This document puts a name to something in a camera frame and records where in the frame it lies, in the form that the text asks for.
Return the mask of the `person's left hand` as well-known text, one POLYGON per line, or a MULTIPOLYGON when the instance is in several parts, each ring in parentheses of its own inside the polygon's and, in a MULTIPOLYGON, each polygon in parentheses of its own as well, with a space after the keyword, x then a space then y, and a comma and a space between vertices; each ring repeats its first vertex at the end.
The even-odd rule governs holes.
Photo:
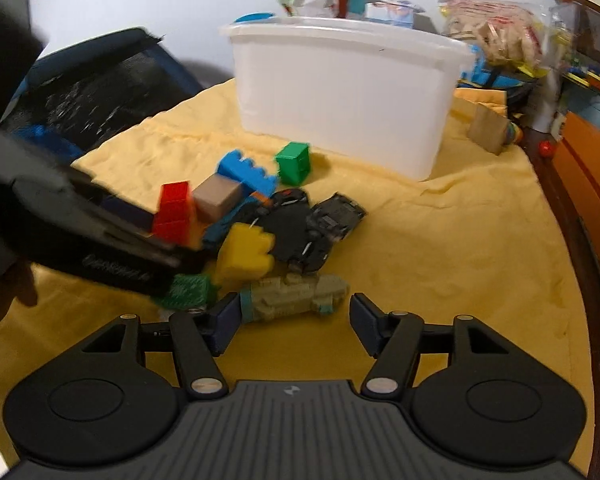
POLYGON ((16 262, 0 275, 0 323, 15 300, 28 308, 38 304, 34 274, 28 262, 16 262))

